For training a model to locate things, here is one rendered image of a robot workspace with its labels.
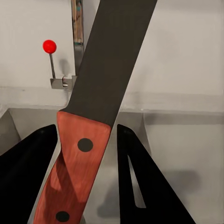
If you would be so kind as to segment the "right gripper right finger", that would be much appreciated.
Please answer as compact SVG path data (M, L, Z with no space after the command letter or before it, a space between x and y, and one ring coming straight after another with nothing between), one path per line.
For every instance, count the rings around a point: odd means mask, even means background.
M135 132L117 125L120 224L196 224ZM135 205L130 157L146 208Z

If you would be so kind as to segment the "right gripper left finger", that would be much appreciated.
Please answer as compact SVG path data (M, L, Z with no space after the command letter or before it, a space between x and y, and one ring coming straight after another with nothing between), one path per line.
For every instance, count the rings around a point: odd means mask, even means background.
M27 224L58 142L40 128L0 156L0 224Z

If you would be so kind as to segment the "parer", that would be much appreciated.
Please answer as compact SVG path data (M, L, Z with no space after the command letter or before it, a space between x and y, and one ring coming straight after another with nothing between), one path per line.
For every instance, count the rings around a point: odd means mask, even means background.
M157 0L100 0L33 224L79 224Z

